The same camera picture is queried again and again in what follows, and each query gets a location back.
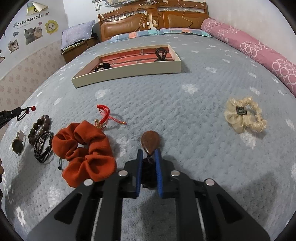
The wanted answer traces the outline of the cream satin scrunchie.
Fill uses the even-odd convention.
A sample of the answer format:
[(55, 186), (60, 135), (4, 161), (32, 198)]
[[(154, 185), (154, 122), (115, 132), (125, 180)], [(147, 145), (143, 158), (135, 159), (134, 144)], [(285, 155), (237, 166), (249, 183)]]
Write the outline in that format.
[(267, 120), (262, 117), (262, 109), (251, 96), (243, 99), (228, 99), (224, 118), (236, 133), (243, 133), (247, 128), (261, 133), (267, 127)]

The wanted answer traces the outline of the brown teardrop hair clip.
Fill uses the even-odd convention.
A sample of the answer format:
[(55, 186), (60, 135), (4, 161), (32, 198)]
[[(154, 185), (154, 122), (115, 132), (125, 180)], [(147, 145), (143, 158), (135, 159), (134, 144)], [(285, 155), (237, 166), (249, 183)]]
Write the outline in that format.
[(161, 138), (155, 131), (146, 131), (142, 134), (141, 144), (147, 154), (147, 160), (151, 162), (152, 155), (160, 146)]

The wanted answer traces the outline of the rust orange scrunchie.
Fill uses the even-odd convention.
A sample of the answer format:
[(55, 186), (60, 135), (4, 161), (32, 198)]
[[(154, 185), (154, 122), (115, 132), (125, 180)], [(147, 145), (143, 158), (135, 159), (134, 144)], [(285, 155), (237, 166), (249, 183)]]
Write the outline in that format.
[(86, 120), (59, 130), (53, 137), (52, 149), (69, 162), (62, 177), (73, 188), (86, 179), (105, 180), (117, 168), (108, 137)]

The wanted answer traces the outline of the brown wooden headboard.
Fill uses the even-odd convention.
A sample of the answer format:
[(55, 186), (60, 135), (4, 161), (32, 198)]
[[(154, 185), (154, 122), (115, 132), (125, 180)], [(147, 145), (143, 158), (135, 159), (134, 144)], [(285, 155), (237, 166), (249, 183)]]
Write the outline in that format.
[(102, 41), (143, 30), (162, 28), (200, 29), (209, 18), (206, 2), (136, 1), (114, 11), (98, 15)]

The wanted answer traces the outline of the pink rolled quilt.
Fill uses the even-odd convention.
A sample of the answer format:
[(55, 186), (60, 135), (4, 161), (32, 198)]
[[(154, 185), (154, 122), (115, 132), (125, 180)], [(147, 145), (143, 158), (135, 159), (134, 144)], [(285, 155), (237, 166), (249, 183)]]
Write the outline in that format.
[(264, 66), (295, 94), (295, 64), (285, 56), (246, 32), (212, 18), (204, 20), (201, 29)]

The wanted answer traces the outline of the cat wall stickers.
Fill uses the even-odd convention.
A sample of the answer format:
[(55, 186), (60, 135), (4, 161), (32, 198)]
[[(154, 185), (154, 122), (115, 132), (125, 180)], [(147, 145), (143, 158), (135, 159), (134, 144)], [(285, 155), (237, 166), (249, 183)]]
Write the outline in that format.
[(1, 68), (16, 65), (34, 52), (60, 40), (67, 28), (62, 1), (36, 1), (47, 8), (28, 15), (29, 1), (21, 7), (1, 37)]

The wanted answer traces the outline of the black hair claw clip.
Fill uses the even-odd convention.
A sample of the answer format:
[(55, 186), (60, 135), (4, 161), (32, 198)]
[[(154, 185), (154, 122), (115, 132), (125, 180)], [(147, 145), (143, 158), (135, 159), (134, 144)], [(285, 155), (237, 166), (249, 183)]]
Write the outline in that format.
[(165, 48), (157, 48), (155, 55), (157, 57), (155, 62), (166, 61), (167, 50)]

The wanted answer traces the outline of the black flower hair accessory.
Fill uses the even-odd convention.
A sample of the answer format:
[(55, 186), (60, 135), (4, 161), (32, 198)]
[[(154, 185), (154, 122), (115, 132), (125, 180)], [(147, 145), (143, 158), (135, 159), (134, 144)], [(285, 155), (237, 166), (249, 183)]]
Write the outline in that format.
[(106, 69), (110, 69), (111, 65), (109, 63), (100, 63), (97, 67), (94, 68), (93, 72), (98, 72)]

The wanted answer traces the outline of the brown wooden nightstand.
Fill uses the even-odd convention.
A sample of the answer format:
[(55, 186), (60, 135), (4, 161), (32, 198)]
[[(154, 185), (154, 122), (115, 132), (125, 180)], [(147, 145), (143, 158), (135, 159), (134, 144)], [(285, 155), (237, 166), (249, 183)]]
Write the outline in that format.
[(84, 51), (95, 46), (98, 43), (99, 43), (99, 40), (95, 38), (91, 38), (67, 47), (65, 50), (62, 51), (62, 55), (64, 57), (65, 62), (66, 63), (71, 62), (73, 59), (78, 57)]

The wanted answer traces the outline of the striped pillow right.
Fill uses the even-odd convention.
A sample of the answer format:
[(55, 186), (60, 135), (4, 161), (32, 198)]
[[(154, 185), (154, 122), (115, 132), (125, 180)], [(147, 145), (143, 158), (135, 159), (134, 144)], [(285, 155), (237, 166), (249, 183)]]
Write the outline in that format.
[(202, 37), (209, 37), (212, 36), (207, 32), (200, 30), (200, 29), (189, 29), (189, 28), (162, 28), (159, 30), (163, 34), (191, 34), (197, 35)]

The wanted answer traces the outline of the cream tray with red lining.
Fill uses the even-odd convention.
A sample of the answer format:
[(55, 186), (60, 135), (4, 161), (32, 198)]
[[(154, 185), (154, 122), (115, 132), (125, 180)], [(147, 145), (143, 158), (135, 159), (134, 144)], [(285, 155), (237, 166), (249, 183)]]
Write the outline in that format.
[[(167, 50), (166, 61), (155, 62), (157, 48)], [(109, 63), (110, 69), (93, 72), (100, 63)], [(170, 45), (149, 45), (123, 49), (96, 56), (75, 76), (75, 88), (108, 80), (142, 75), (173, 74), (181, 72), (181, 59)]]

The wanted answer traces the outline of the lavender dotted cushion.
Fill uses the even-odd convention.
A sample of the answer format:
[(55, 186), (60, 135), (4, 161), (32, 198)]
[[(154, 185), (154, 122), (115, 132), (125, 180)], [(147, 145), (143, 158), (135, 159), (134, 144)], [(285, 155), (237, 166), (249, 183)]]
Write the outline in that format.
[(64, 30), (62, 33), (61, 51), (78, 42), (90, 39), (94, 25), (95, 20), (91, 20)]

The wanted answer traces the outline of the grey patterned bedspread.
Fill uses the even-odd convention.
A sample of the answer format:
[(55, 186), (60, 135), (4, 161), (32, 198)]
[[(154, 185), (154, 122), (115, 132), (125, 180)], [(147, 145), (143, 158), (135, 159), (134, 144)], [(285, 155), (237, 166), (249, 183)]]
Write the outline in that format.
[[(182, 61), (179, 74), (138, 76), (75, 88), (71, 79), (96, 56), (129, 47), (168, 44)], [(98, 104), (126, 125), (109, 122), (108, 136), (117, 165), (135, 158), (148, 130), (161, 136), (164, 158), (191, 178), (213, 178), (272, 240), (295, 212), (295, 97), (266, 68), (215, 39), (192, 35), (140, 37), (100, 43), (68, 64), (56, 62), (51, 44), (1, 82), (1, 109), (33, 105), (22, 121), (1, 131), (3, 208), (22, 238), (70, 192), (51, 155), (46, 164), (25, 144), (17, 155), (17, 132), (29, 133), (43, 115), (58, 132), (70, 123), (94, 122)], [(267, 120), (266, 129), (236, 133), (224, 118), (230, 98), (251, 96)]]

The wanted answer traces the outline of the striped pillow left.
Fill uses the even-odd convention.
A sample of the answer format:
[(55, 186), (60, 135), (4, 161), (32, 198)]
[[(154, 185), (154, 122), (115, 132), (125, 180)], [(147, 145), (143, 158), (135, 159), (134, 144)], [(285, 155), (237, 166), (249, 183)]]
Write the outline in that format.
[(109, 40), (110, 43), (115, 43), (119, 41), (124, 41), (128, 39), (134, 39), (138, 37), (145, 37), (145, 36), (157, 36), (157, 35), (163, 35), (164, 32), (162, 30), (143, 30), (143, 31), (137, 31), (137, 32), (131, 32), (131, 33), (124, 33), (119, 34), (116, 36), (111, 37)]

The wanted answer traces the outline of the striped pillow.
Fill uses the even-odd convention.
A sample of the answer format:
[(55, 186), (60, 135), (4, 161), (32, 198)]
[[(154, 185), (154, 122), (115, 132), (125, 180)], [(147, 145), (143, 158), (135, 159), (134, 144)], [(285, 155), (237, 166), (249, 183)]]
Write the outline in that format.
[(207, 32), (200, 30), (200, 29), (189, 29), (189, 28), (162, 28), (159, 30), (163, 34), (191, 34), (197, 35), (202, 37), (209, 37), (212, 36)]
[(109, 40), (110, 43), (115, 43), (119, 41), (124, 41), (128, 39), (134, 39), (138, 37), (145, 37), (145, 36), (157, 36), (157, 35), (163, 35), (164, 32), (162, 30), (143, 30), (143, 31), (137, 31), (137, 32), (131, 32), (131, 33), (124, 33), (119, 34), (116, 36), (111, 37)]

